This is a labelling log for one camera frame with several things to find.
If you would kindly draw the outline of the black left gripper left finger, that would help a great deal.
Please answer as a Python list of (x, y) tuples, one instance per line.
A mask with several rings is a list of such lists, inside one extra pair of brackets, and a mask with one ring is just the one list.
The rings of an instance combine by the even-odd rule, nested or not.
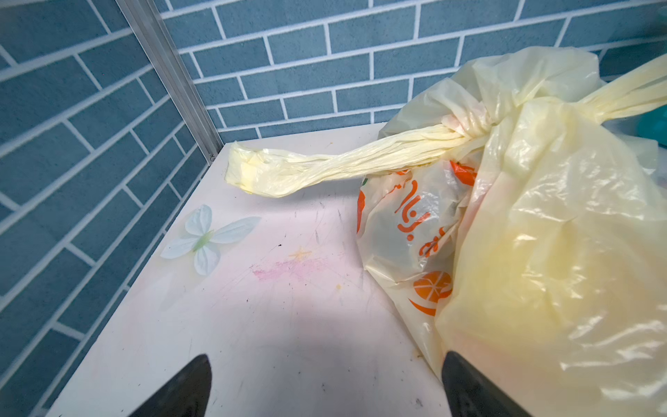
[(212, 369), (208, 356), (199, 354), (144, 401), (130, 417), (204, 416), (211, 387)]

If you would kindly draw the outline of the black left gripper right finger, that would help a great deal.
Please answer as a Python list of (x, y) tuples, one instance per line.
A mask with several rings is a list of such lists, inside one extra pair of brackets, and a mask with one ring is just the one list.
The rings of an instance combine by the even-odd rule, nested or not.
[(441, 370), (452, 416), (531, 417), (462, 355), (449, 351)]

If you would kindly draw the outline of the yellow translucent plastic bag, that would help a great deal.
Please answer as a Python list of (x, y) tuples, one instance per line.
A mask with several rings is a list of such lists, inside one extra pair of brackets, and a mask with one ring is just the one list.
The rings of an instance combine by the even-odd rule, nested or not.
[(665, 103), (665, 57), (606, 83), (590, 52), (529, 47), (467, 62), (338, 156), (232, 144), (226, 180), (281, 198), (361, 178), (362, 265), (441, 382), (454, 351), (531, 416), (663, 416), (658, 146), (606, 123)]

